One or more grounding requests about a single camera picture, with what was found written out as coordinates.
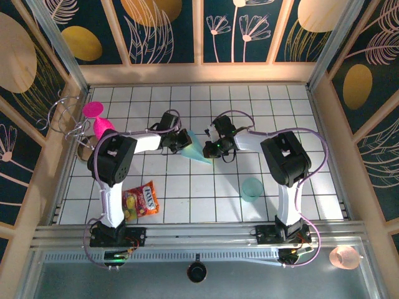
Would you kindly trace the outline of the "aluminium mounting rail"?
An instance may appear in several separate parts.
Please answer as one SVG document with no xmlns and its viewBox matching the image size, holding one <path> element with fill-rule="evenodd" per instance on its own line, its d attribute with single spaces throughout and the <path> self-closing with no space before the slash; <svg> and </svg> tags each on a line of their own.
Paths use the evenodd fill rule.
<svg viewBox="0 0 399 299">
<path fill-rule="evenodd" d="M 260 222 L 215 222 L 207 224 L 130 224 L 146 229 L 146 249 L 230 249 L 259 247 L 256 226 Z M 315 221 L 320 243 L 326 246 L 368 241 L 362 221 Z M 79 250 L 84 242 L 84 225 L 39 226 L 32 250 Z"/>
</svg>

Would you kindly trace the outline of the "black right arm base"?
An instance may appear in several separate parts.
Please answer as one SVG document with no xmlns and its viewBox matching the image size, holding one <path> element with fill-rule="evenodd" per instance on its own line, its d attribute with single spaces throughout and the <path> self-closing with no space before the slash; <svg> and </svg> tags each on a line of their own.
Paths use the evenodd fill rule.
<svg viewBox="0 0 399 299">
<path fill-rule="evenodd" d="M 302 219 L 293 225 L 257 225 L 255 236 L 258 245 L 312 243 L 309 226 Z"/>
</svg>

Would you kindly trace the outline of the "black round knob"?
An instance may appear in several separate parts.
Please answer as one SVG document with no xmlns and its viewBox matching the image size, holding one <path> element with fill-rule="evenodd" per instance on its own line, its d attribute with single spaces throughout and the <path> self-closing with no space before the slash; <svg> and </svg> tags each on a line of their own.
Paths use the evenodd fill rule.
<svg viewBox="0 0 399 299">
<path fill-rule="evenodd" d="M 201 261 L 201 255 L 195 255 L 195 261 L 190 264 L 186 271 L 188 279 L 193 283 L 201 283 L 208 274 L 206 265 Z"/>
</svg>

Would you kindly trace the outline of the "peach translucent cup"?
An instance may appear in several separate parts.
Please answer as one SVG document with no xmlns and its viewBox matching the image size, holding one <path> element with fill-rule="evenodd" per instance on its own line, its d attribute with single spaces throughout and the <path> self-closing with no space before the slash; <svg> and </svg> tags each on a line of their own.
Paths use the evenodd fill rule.
<svg viewBox="0 0 399 299">
<path fill-rule="evenodd" d="M 353 270 L 360 265 L 359 253 L 349 245 L 340 245 L 329 254 L 330 263 L 337 268 Z"/>
</svg>

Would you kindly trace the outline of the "black control board with LED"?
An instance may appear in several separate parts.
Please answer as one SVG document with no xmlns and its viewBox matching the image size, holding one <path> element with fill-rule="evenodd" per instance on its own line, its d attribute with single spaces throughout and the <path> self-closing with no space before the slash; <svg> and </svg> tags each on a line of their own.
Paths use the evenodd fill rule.
<svg viewBox="0 0 399 299">
<path fill-rule="evenodd" d="M 299 257 L 301 255 L 310 253 L 312 251 L 313 248 L 311 247 L 306 247 L 301 249 L 289 249 L 289 248 L 279 249 L 277 261 L 285 265 L 294 265 L 299 260 Z"/>
<path fill-rule="evenodd" d="M 105 251 L 104 252 L 104 260 L 114 260 L 115 262 L 121 262 L 122 260 L 126 260 L 130 255 L 128 250 L 118 250 L 118 251 Z"/>
</svg>

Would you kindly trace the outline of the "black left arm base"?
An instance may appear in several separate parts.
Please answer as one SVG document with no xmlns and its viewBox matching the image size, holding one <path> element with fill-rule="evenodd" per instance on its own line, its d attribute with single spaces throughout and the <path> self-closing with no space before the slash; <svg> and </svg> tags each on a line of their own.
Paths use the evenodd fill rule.
<svg viewBox="0 0 399 299">
<path fill-rule="evenodd" d="M 91 225 L 90 247 L 117 248 L 141 247 L 145 245 L 145 227 L 127 227 L 123 221 L 118 227 L 109 227 L 100 221 Z"/>
</svg>

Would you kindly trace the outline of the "teal plastic cup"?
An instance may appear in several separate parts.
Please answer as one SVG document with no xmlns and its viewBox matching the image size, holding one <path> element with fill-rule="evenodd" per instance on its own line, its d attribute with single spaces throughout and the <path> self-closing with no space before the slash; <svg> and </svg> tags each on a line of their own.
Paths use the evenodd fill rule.
<svg viewBox="0 0 399 299">
<path fill-rule="evenodd" d="M 247 178 L 241 187 L 241 198 L 246 202 L 254 202 L 263 194 L 263 184 L 257 178 Z"/>
</svg>

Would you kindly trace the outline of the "orange candy bag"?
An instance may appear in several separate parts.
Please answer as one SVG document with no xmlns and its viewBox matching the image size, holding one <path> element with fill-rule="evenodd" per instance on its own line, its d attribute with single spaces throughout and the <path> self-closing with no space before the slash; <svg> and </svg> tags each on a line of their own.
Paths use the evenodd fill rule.
<svg viewBox="0 0 399 299">
<path fill-rule="evenodd" d="M 122 209 L 126 221 L 159 213 L 160 204 L 153 181 L 122 191 Z"/>
</svg>

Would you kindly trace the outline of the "pink wine glass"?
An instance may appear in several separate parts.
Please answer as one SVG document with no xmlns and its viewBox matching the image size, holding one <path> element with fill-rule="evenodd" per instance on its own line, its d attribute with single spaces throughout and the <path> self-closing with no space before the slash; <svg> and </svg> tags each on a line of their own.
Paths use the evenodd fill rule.
<svg viewBox="0 0 399 299">
<path fill-rule="evenodd" d="M 100 102 L 90 102 L 83 107 L 83 114 L 88 119 L 94 119 L 93 131 L 98 140 L 104 139 L 106 136 L 114 136 L 116 134 L 115 127 L 112 122 L 101 117 L 104 111 L 103 104 Z"/>
</svg>

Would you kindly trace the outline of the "aluminium frame post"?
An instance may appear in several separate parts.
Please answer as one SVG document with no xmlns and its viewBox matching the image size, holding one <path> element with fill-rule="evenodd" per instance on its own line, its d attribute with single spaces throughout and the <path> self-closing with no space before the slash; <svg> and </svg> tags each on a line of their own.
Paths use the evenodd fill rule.
<svg viewBox="0 0 399 299">
<path fill-rule="evenodd" d="M 59 29 L 59 25 L 67 25 L 79 11 L 77 0 L 26 0 L 26 2 L 76 84 L 82 91 L 88 93 L 88 84 Z"/>
<path fill-rule="evenodd" d="M 317 59 L 315 68 L 307 82 L 309 92 L 313 92 L 318 86 L 321 78 L 324 76 L 328 65 L 334 58 L 343 40 L 347 36 L 350 28 L 353 26 L 357 16 L 359 15 L 364 0 L 349 0 L 341 13 L 337 24 L 335 25 L 332 33 L 330 34 L 325 47 Z"/>
</svg>

